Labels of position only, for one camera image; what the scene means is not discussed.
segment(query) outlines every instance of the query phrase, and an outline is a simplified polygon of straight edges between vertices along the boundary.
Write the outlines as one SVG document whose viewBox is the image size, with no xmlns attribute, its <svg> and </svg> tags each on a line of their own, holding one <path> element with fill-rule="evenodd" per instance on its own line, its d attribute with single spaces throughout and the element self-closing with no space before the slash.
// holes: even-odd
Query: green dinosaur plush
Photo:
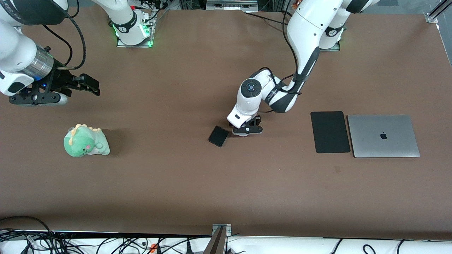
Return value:
<svg viewBox="0 0 452 254">
<path fill-rule="evenodd" d="M 64 149 L 72 157 L 102 154 L 108 155 L 110 147 L 101 129 L 77 124 L 64 137 Z"/>
</svg>

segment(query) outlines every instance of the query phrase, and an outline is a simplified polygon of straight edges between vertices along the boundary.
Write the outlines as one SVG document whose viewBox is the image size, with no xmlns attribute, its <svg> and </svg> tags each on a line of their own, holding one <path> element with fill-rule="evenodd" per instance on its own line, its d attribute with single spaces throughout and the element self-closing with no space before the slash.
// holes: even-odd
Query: white robotic arm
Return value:
<svg viewBox="0 0 452 254">
<path fill-rule="evenodd" d="M 92 1 L 110 16 L 123 43 L 136 45 L 150 36 L 149 15 L 133 10 L 127 0 Z M 100 94 L 98 81 L 86 74 L 71 75 L 69 70 L 74 68 L 64 66 L 49 48 L 22 34 L 22 25 L 61 23 L 67 10 L 67 0 L 0 0 L 0 92 L 10 96 L 11 103 L 61 105 L 71 95 L 70 89 Z"/>
<path fill-rule="evenodd" d="M 254 134 L 246 130 L 249 130 L 246 123 L 257 115 L 260 100 L 274 112 L 289 111 L 309 78 L 320 49 L 331 48 L 340 40 L 345 21 L 351 13 L 359 13 L 378 1 L 302 0 L 287 25 L 288 41 L 297 63 L 296 73 L 289 85 L 273 76 L 268 68 L 262 68 L 245 80 L 239 89 L 237 104 L 227 117 L 236 128 L 233 133 L 241 136 Z M 248 84 L 255 85 L 250 90 Z"/>
</svg>

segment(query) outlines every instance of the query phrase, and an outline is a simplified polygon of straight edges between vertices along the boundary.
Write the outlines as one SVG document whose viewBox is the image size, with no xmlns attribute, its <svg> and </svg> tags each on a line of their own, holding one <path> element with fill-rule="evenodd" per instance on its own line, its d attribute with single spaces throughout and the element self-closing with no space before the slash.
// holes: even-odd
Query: black plug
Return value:
<svg viewBox="0 0 452 254">
<path fill-rule="evenodd" d="M 192 245 L 191 245 L 190 241 L 187 241 L 187 253 L 186 254 L 193 254 Z"/>
</svg>

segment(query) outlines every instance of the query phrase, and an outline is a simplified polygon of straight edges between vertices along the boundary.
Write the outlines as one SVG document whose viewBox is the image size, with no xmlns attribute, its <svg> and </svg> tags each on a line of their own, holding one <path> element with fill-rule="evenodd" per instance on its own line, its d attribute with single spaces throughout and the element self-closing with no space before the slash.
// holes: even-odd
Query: laptop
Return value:
<svg viewBox="0 0 452 254">
<path fill-rule="evenodd" d="M 419 157 L 413 124 L 408 115 L 348 115 L 356 158 Z"/>
</svg>

